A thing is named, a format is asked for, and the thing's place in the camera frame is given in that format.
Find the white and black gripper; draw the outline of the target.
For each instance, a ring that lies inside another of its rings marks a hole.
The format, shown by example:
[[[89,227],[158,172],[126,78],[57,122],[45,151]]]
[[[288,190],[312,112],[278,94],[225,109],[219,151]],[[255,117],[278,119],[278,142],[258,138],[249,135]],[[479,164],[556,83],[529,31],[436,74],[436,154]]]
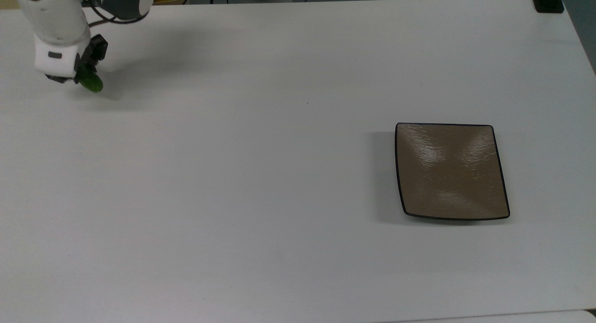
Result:
[[[97,34],[89,33],[75,43],[60,46],[46,43],[34,36],[34,68],[47,79],[61,84],[72,81],[79,85],[102,85],[97,66],[106,57],[108,43]]]

